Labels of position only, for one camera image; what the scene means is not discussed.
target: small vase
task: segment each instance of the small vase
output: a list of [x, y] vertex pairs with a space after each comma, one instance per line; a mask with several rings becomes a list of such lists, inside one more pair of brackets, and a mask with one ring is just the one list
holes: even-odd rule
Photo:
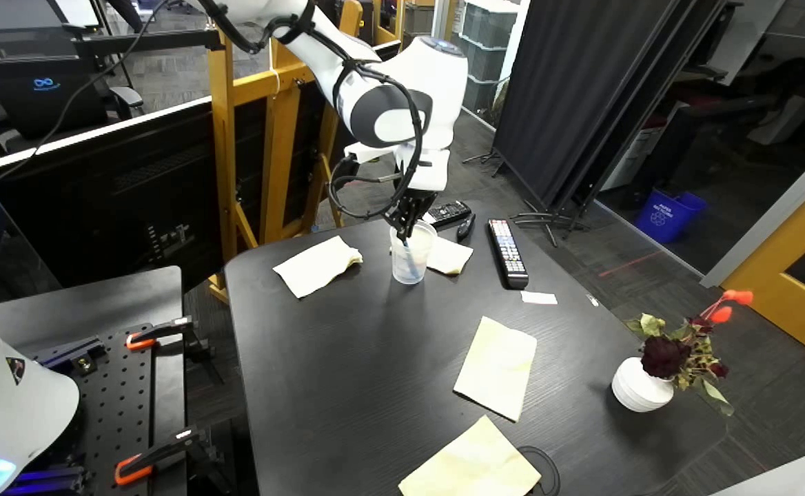
[[611, 391], [617, 402], [633, 412], [658, 409], [676, 396], [672, 382], [664, 378], [647, 375], [639, 358], [625, 358], [617, 365]]

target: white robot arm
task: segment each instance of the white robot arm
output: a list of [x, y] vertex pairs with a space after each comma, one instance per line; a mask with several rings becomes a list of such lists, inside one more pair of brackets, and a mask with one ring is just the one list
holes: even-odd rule
[[460, 50], [418, 36], [399, 54], [380, 61], [369, 44], [340, 33], [311, 0], [222, 0], [222, 10], [211, 0], [200, 6], [243, 50], [254, 46], [235, 33], [235, 21], [257, 21], [313, 70], [356, 141], [348, 146], [356, 161], [393, 150], [399, 196], [373, 214], [382, 214], [409, 237], [413, 221], [446, 187], [469, 70]]

